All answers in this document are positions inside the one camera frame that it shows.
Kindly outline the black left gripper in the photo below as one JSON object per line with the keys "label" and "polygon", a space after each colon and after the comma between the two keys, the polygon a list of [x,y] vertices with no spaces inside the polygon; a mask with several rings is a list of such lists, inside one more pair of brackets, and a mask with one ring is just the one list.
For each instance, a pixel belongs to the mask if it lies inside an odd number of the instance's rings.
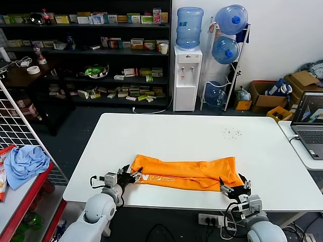
{"label": "black left gripper", "polygon": [[136,182],[136,178],[141,178],[142,176],[143,167],[140,167],[136,172],[131,174],[127,173],[129,166],[130,165],[128,164],[118,169],[117,184],[120,187],[126,187],[128,184],[134,184]]}

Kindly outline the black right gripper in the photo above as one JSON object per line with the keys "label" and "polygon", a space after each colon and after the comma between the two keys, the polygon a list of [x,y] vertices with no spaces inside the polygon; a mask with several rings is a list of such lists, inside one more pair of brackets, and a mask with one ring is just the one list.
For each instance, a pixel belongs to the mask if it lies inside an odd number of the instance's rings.
{"label": "black right gripper", "polygon": [[234,199],[237,202],[241,202],[239,199],[240,195],[251,195],[251,180],[248,180],[245,176],[239,173],[241,181],[243,181],[242,186],[229,187],[225,185],[224,181],[219,177],[220,181],[220,191],[224,195],[228,195],[229,199]]}

